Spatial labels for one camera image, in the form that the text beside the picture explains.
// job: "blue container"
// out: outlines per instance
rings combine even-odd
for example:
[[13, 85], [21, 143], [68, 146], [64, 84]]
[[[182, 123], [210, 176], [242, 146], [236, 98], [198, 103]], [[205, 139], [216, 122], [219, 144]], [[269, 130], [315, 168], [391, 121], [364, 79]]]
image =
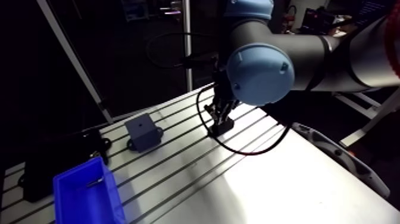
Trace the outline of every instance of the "blue container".
[[100, 157], [53, 178], [57, 224], [120, 224], [125, 215], [113, 173]]

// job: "metal pole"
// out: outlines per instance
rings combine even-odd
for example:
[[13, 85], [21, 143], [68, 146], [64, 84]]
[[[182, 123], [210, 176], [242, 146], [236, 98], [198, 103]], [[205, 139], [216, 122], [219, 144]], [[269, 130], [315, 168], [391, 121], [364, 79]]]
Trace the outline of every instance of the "metal pole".
[[85, 84], [85, 87], [88, 89], [90, 95], [95, 100], [96, 104], [98, 105], [101, 113], [107, 120], [109, 124], [113, 123], [113, 119], [110, 116], [110, 113], [106, 108], [102, 106], [102, 102], [100, 99], [99, 94], [97, 93], [95, 87], [93, 86], [92, 82], [90, 81], [88, 75], [86, 74], [85, 70], [83, 69], [81, 63], [79, 62], [76, 54], [72, 50], [71, 45], [69, 44], [66, 36], [64, 35], [63, 31], [60, 28], [53, 12], [51, 11], [47, 0], [37, 0], [43, 14], [45, 15], [47, 22], [50, 24], [51, 29], [53, 30], [55, 36], [57, 37], [58, 41], [60, 42], [62, 48], [64, 49], [65, 53], [67, 54], [68, 58], [70, 59], [72, 65], [74, 66], [76, 72], [78, 73], [79, 77], [81, 78], [82, 82]]
[[[183, 0], [183, 31], [190, 33], [190, 0]], [[192, 53], [192, 37], [185, 35], [185, 56]], [[193, 90], [193, 75], [192, 69], [186, 69], [186, 86], [187, 91]]]

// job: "blue joint cap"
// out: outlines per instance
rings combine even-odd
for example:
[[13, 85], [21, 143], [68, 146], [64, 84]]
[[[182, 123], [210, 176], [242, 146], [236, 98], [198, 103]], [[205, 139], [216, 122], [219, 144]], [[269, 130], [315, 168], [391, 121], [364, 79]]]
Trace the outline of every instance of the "blue joint cap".
[[275, 46], [251, 43], [231, 54], [226, 66], [233, 95], [249, 105], [282, 99], [292, 89], [295, 71], [290, 58]]
[[227, 0], [225, 17], [256, 17], [271, 19], [273, 0]]

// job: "aluminum table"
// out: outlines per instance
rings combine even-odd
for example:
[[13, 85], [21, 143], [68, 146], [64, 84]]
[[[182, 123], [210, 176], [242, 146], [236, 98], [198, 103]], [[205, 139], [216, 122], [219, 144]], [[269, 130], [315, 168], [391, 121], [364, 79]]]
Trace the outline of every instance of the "aluminum table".
[[[164, 129], [162, 143], [142, 154], [126, 148], [122, 120], [101, 130], [127, 223], [400, 223], [400, 212], [294, 131], [274, 150], [255, 157], [232, 154], [206, 137], [192, 91], [149, 113]], [[201, 97], [201, 108], [213, 98]], [[210, 116], [202, 112], [208, 125]], [[235, 127], [220, 139], [246, 152], [271, 145], [283, 126], [260, 109], [241, 104]], [[24, 163], [5, 172], [1, 222], [54, 221], [53, 196], [22, 200]]]

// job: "red fire extinguisher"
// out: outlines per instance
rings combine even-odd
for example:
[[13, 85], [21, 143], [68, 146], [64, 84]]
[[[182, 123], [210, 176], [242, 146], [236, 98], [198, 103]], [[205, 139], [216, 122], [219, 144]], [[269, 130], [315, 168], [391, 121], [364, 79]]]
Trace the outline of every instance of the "red fire extinguisher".
[[289, 8], [287, 8], [286, 13], [283, 16], [282, 33], [286, 33], [293, 27], [293, 25], [295, 24], [296, 13], [297, 13], [296, 6], [291, 5], [289, 6]]

